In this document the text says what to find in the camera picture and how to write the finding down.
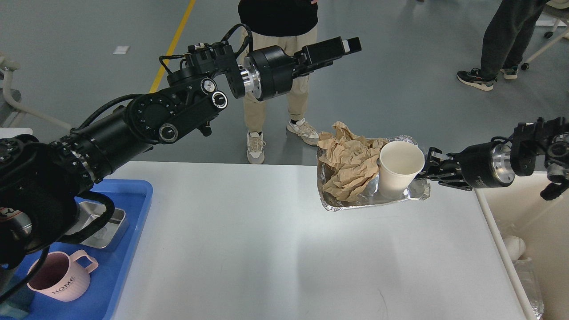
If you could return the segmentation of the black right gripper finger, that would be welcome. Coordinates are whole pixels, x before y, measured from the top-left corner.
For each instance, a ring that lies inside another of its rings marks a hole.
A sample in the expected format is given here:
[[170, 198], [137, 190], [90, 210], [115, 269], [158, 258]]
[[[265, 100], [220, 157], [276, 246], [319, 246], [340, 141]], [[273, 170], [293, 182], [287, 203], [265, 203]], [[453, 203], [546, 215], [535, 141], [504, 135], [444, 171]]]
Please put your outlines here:
[[435, 177], [429, 176], [429, 180], [437, 181], [439, 185], [455, 188], [458, 190], [472, 191], [473, 187], [467, 184], [467, 182], [458, 176], [448, 176], [448, 177]]
[[461, 178], [461, 166], [455, 160], [456, 155], [453, 152], [443, 154], [435, 147], [429, 148], [420, 178]]

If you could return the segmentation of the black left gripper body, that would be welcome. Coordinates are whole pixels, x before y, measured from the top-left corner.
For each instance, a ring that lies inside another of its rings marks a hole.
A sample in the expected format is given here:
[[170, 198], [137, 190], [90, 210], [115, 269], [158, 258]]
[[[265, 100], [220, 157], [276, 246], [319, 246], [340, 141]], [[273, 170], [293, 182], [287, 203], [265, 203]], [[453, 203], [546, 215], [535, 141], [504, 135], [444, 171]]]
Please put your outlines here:
[[296, 74], [296, 53], [288, 56], [278, 45], [247, 53], [242, 63], [244, 91], [258, 101], [291, 91]]

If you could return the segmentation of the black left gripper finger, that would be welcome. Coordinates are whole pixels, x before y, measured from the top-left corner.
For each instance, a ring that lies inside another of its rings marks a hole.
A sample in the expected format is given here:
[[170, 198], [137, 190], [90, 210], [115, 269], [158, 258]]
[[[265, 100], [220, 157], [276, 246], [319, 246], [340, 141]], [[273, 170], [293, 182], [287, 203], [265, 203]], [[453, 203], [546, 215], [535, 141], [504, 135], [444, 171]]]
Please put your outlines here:
[[342, 39], [341, 37], [323, 42], [305, 45], [296, 52], [296, 74], [309, 74], [315, 70], [330, 66], [345, 55], [362, 50], [359, 38]]

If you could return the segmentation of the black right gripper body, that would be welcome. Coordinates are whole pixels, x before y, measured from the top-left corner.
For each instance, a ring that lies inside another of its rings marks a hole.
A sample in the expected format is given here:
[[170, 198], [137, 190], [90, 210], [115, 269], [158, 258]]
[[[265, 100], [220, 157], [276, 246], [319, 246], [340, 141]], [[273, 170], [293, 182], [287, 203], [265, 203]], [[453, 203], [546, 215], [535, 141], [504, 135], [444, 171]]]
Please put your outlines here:
[[465, 182], [473, 188], [508, 187], [516, 174], [510, 163], [511, 148], [500, 141], [476, 144], [455, 154]]

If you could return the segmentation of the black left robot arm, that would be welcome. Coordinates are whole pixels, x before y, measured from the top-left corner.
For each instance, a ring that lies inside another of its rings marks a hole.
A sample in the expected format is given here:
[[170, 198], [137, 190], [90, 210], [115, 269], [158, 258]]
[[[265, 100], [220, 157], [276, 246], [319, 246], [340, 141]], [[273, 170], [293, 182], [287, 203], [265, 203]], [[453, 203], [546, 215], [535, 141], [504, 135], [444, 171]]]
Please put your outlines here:
[[97, 109], [79, 127], [49, 144], [30, 134], [1, 140], [1, 302], [35, 276], [39, 267], [13, 287], [6, 286], [30, 254], [47, 257], [55, 242], [78, 244], [99, 231], [115, 205], [92, 191], [106, 176], [151, 150], [173, 144], [198, 129], [211, 134], [211, 121], [228, 105], [214, 78], [225, 75], [236, 99], [250, 92], [258, 100], [289, 93], [293, 80], [361, 51], [358, 38], [328, 39], [287, 55], [273, 45], [253, 49], [252, 31], [237, 52], [229, 38], [190, 45], [186, 53], [160, 56], [179, 60], [167, 70], [168, 87], [155, 93], [118, 97]]

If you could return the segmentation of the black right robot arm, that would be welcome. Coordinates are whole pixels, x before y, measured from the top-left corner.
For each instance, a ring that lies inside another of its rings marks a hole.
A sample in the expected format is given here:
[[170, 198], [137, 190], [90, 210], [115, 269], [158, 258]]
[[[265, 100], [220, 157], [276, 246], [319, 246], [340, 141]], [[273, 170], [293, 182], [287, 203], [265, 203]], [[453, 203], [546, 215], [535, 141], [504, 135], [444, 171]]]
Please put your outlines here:
[[568, 131], [564, 117], [551, 121], [538, 118], [520, 122], [511, 136], [494, 136], [458, 153], [444, 154], [431, 147], [417, 179], [466, 191], [508, 187], [517, 176], [532, 175], [537, 156], [544, 156], [549, 185], [540, 195], [544, 200], [554, 200], [569, 188]]

